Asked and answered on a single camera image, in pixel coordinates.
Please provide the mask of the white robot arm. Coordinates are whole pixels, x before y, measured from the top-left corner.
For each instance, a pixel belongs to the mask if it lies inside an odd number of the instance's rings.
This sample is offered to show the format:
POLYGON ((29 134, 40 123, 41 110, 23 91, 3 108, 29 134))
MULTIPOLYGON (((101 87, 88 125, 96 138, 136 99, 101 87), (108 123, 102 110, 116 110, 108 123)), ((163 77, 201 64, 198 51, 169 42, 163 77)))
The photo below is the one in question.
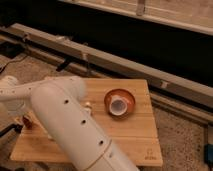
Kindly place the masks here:
POLYGON ((86 84, 78 76, 21 84, 0 79, 0 102, 28 100, 39 122, 78 171, 139 171, 80 104, 86 84))

